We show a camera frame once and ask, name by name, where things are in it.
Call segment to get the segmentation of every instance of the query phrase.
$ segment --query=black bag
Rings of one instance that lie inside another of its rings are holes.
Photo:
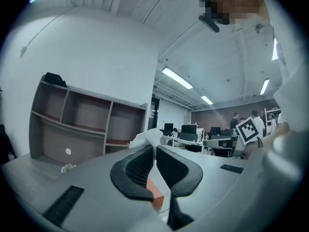
[[[62,80],[61,76],[47,72],[45,74],[44,81],[53,85],[58,85],[61,87],[67,87],[67,84],[65,81]]]
[[[7,162],[9,162],[9,155],[14,155],[14,158],[16,158],[15,152],[13,150],[13,147],[11,145],[11,141],[8,137],[8,135],[5,132],[4,125],[0,125],[0,165],[3,165]]]

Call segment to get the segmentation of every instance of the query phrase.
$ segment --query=ceiling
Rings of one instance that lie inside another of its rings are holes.
[[[240,25],[219,25],[214,33],[199,22],[199,0],[37,0],[34,11],[90,7],[143,23],[163,35],[154,94],[192,111],[229,107],[272,98],[281,85],[278,60],[272,61],[273,28],[256,17]],[[264,25],[262,33],[255,26]],[[169,67],[188,81],[186,89],[162,73]],[[263,96],[260,91],[270,79]],[[209,106],[200,97],[207,96]]]

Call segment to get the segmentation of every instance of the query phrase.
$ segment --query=white wall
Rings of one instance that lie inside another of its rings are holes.
[[[46,72],[61,75],[71,86],[141,105],[151,102],[161,40],[157,33],[128,18],[73,8],[48,25],[19,58],[21,48],[54,17],[15,28],[1,53],[2,117],[18,156],[29,152],[31,106]]]
[[[171,102],[160,100],[157,121],[158,129],[164,129],[165,123],[173,123],[174,128],[181,129],[182,124],[187,122],[191,122],[191,113],[188,110]]]

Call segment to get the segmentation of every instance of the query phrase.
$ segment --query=brick wall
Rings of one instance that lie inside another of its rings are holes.
[[[210,131],[211,127],[221,127],[224,130],[230,128],[230,121],[234,113],[239,113],[239,118],[248,118],[254,109],[258,111],[258,116],[261,116],[265,108],[271,110],[273,107],[279,108],[275,100],[268,100],[242,106],[192,112],[191,122],[197,123],[198,128],[204,128],[207,132]]]

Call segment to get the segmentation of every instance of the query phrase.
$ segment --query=computer monitor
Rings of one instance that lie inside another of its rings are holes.
[[[197,126],[196,125],[182,125],[182,132],[196,134]]]
[[[211,127],[213,133],[221,135],[221,127]]]
[[[165,123],[165,124],[164,124],[164,129],[165,129],[165,130],[168,130],[168,131],[173,131],[173,129],[174,129],[174,124],[172,124],[172,123]]]
[[[171,136],[172,135],[172,132],[170,130],[160,130],[163,132],[163,135],[164,136]]]

